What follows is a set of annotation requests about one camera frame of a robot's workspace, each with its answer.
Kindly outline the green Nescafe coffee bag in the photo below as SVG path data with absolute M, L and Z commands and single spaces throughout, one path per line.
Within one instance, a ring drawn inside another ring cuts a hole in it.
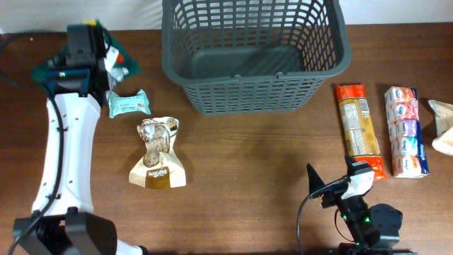
M 138 61 L 133 59 L 126 49 L 110 34 L 107 30 L 104 34 L 105 47 L 108 48 L 107 57 L 104 59 L 105 67 L 110 75 L 117 82 L 122 82 L 126 78 L 141 72 Z M 62 58 L 68 52 L 68 46 L 65 45 L 56 55 L 39 64 L 32 71 L 31 78 L 34 82 L 44 81 L 46 72 L 50 68 L 54 58 Z

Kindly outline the teal snack packet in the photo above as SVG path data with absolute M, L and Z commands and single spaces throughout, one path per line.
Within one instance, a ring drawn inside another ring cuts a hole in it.
M 121 97 L 115 92 L 112 92 L 108 99 L 108 106 L 110 118 L 131 112 L 142 112 L 147 115 L 151 114 L 149 99 L 146 92 L 142 89 L 140 89 L 136 95 L 127 97 Z

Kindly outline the beige brown snack pouch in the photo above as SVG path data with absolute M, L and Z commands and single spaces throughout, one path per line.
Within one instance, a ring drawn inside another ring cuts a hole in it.
M 144 119 L 138 124 L 137 132 L 147 151 L 129 173 L 131 184 L 148 189 L 187 184 L 184 166 L 174 150 L 179 127 L 179 120 L 168 116 Z

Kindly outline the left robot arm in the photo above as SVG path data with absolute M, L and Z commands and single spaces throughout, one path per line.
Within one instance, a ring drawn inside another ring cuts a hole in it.
M 93 212 L 93 139 L 113 89 L 105 67 L 113 39 L 102 25 L 89 23 L 68 25 L 67 40 L 40 81 L 47 97 L 45 165 L 30 216 L 14 221 L 8 253 L 21 247 L 28 254 L 147 254 Z

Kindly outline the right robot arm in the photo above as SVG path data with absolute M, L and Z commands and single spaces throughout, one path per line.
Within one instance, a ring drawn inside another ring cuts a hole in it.
M 400 210 L 385 203 L 368 206 L 364 196 L 372 189 L 374 171 L 365 161 L 345 156 L 346 175 L 324 183 L 315 168 L 307 164 L 309 194 L 302 201 L 297 213 L 297 243 L 303 254 L 300 236 L 302 209 L 311 199 L 321 198 L 321 207 L 336 208 L 334 217 L 341 217 L 352 238 L 338 245 L 335 254 L 412 254 L 412 251 L 395 249 L 399 243 L 399 230 L 403 221 Z

